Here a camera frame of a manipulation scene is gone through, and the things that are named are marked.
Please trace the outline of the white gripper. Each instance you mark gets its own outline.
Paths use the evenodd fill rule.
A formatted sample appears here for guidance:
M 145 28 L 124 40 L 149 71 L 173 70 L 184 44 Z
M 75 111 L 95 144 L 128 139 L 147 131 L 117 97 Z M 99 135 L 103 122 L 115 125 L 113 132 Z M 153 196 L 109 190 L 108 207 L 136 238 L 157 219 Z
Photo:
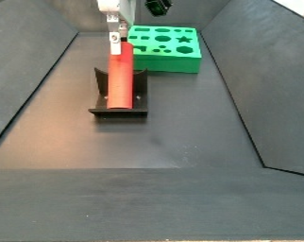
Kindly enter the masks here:
M 135 23 L 136 0 L 97 0 L 109 30 L 111 54 L 121 54 L 121 42 L 128 41 L 128 26 Z

